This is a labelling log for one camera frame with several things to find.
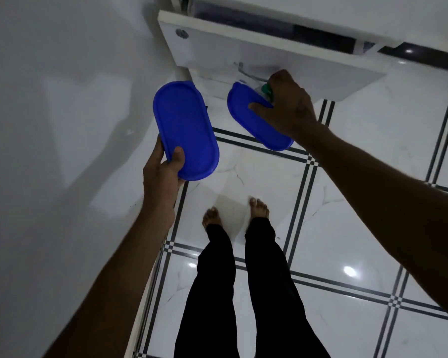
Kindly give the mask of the person's right forearm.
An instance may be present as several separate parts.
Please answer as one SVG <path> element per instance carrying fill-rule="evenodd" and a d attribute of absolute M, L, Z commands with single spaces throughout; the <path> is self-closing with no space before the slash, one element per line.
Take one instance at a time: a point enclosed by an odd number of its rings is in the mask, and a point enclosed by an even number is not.
<path fill-rule="evenodd" d="M 293 139 L 316 158 L 372 235 L 448 313 L 448 194 L 297 117 Z"/>

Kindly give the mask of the person's black trousers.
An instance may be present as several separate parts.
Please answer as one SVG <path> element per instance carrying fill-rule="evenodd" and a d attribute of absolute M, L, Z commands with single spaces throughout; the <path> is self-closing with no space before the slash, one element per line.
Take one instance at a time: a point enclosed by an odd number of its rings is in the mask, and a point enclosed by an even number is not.
<path fill-rule="evenodd" d="M 209 243 L 197 263 L 174 358 L 239 358 L 233 306 L 236 274 L 230 238 L 207 226 Z M 256 358 L 330 358 L 306 319 L 285 254 L 269 218 L 255 217 L 245 234 L 245 265 L 256 319 Z"/>

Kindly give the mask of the person's right foot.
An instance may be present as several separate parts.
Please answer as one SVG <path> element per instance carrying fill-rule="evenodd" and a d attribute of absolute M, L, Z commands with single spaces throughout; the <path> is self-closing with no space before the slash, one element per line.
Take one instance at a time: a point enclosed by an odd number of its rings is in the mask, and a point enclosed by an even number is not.
<path fill-rule="evenodd" d="M 249 206 L 251 221 L 255 218 L 269 219 L 269 208 L 262 200 L 252 197 L 249 200 Z"/>

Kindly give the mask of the person's right hand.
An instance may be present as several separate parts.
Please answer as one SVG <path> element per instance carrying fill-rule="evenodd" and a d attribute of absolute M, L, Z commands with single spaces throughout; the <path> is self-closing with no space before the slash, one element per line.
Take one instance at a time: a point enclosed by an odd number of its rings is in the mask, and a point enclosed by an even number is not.
<path fill-rule="evenodd" d="M 318 124 L 311 97 L 287 70 L 275 72 L 268 82 L 274 93 L 274 112 L 258 115 L 278 132 L 304 145 Z"/>

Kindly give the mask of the person's left forearm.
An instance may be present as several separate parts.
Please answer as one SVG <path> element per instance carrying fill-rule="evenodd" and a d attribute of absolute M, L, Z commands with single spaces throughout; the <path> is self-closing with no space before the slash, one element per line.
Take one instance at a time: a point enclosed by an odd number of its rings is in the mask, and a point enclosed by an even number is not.
<path fill-rule="evenodd" d="M 43 358 L 124 358 L 174 203 L 145 204 L 84 301 Z"/>

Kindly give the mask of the white cabinet body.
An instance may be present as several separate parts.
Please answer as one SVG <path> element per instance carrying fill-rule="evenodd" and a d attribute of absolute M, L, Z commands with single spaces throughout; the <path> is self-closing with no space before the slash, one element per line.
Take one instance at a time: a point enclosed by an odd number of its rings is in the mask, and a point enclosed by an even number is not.
<path fill-rule="evenodd" d="M 200 1 L 369 41 L 374 50 L 448 71 L 448 0 Z M 171 4 L 184 13 L 184 0 Z"/>

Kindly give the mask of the blue oval plastic lid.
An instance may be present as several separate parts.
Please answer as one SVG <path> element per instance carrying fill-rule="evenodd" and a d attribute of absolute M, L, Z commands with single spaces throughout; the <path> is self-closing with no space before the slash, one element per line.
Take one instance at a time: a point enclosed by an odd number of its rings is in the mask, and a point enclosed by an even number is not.
<path fill-rule="evenodd" d="M 185 163 L 178 177 L 198 181 L 211 175 L 220 151 L 201 93 L 191 81 L 174 81 L 155 94 L 153 112 L 167 160 L 181 147 Z"/>
<path fill-rule="evenodd" d="M 227 95 L 227 107 L 233 119 L 266 148 L 273 151 L 288 149 L 294 141 L 256 115 L 248 107 L 251 103 L 257 103 L 268 109 L 274 107 L 244 82 L 235 82 Z"/>

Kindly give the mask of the person's foot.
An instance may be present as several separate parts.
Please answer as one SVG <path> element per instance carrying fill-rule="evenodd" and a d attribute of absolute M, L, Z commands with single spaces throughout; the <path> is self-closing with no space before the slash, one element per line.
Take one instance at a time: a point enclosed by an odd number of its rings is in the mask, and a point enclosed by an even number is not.
<path fill-rule="evenodd" d="M 255 218 L 269 219 L 269 208 L 262 200 L 252 197 L 249 200 L 249 206 L 251 221 Z"/>
<path fill-rule="evenodd" d="M 202 221 L 202 225 L 204 229 L 207 229 L 209 226 L 220 226 L 222 227 L 222 221 L 219 215 L 219 211 L 217 210 L 217 208 L 215 206 L 211 207 L 210 209 L 208 209 L 204 216 L 203 216 L 203 221 Z"/>

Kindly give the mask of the person's left foot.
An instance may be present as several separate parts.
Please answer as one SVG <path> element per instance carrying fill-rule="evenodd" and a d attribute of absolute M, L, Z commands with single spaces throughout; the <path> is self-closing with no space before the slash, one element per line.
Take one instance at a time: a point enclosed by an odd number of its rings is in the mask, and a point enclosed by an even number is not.
<path fill-rule="evenodd" d="M 208 209 L 204 216 L 203 216 L 203 221 L 202 221 L 202 225 L 204 229 L 207 229 L 209 226 L 220 226 L 222 227 L 222 221 L 219 215 L 219 211 L 217 210 L 217 208 L 215 206 L 211 207 L 210 209 Z"/>

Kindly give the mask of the person's left hand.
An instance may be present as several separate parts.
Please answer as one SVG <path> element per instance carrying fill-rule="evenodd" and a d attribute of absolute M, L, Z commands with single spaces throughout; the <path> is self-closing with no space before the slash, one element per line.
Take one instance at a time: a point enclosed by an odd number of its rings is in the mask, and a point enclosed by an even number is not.
<path fill-rule="evenodd" d="M 175 220 L 174 204 L 184 180 L 176 180 L 165 172 L 165 150 L 158 135 L 155 147 L 143 168 L 144 201 L 142 211 L 150 228 L 164 236 Z"/>

